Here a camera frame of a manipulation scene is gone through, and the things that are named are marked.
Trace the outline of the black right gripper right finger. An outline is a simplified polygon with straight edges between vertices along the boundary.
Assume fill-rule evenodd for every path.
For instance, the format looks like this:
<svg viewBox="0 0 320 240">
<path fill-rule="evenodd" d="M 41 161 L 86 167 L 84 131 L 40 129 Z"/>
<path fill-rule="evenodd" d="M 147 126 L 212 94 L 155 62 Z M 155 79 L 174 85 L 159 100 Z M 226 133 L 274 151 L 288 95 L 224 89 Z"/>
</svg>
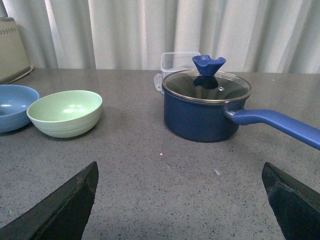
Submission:
<svg viewBox="0 0 320 240">
<path fill-rule="evenodd" d="M 318 240 L 320 194 L 269 162 L 261 178 L 284 238 Z"/>
</svg>

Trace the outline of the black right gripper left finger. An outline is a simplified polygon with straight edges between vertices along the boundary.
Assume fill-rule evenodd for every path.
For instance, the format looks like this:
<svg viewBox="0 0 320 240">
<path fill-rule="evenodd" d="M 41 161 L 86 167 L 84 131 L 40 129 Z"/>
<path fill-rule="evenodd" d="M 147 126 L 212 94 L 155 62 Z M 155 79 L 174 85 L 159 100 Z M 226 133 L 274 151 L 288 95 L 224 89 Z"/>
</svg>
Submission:
<svg viewBox="0 0 320 240">
<path fill-rule="evenodd" d="M 0 229 L 2 240 L 80 240 L 98 185 L 93 161 L 33 208 Z"/>
</svg>

